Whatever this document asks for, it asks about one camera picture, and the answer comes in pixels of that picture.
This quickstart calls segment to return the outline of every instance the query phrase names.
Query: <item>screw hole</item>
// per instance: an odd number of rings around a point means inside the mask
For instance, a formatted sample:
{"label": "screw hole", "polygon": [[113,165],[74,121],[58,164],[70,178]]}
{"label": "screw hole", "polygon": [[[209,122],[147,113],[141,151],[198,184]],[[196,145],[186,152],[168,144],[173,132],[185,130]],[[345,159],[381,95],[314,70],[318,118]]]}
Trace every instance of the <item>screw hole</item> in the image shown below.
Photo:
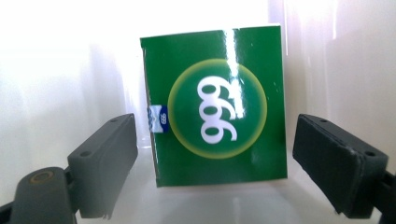
{"label": "screw hole", "polygon": [[374,152],[371,152],[371,151],[365,151],[364,154],[366,154],[367,156],[370,156],[370,157],[375,156]]}
{"label": "screw hole", "polygon": [[87,157],[87,156],[89,156],[89,155],[91,155],[91,152],[90,151],[84,151],[84,152],[81,152],[81,154],[79,154],[81,157]]}
{"label": "screw hole", "polygon": [[45,181],[51,179],[53,177],[53,172],[52,171],[44,171],[41,173],[38,173],[30,178],[30,183],[31,184],[41,184],[44,183]]}

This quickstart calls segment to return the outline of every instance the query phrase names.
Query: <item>white backdrop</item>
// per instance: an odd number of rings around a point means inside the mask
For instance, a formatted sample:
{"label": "white backdrop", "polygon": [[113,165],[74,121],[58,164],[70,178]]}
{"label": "white backdrop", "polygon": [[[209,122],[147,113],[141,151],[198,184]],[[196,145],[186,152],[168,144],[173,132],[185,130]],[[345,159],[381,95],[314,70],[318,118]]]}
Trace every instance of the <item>white backdrop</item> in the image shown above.
{"label": "white backdrop", "polygon": [[[290,152],[309,113],[386,152],[396,172],[395,21],[392,0],[0,1],[0,204],[133,112],[140,155],[114,217],[78,223],[376,223],[376,211],[337,216]],[[268,22],[283,28],[289,179],[156,189],[139,37]]]}

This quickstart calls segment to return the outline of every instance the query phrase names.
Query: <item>green box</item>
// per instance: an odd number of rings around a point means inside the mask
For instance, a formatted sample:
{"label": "green box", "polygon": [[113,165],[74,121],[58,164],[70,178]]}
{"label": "green box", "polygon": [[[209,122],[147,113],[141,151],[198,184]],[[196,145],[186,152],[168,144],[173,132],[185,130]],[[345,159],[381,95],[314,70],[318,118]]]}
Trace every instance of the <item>green box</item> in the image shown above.
{"label": "green box", "polygon": [[158,187],[287,177],[280,26],[141,46]]}

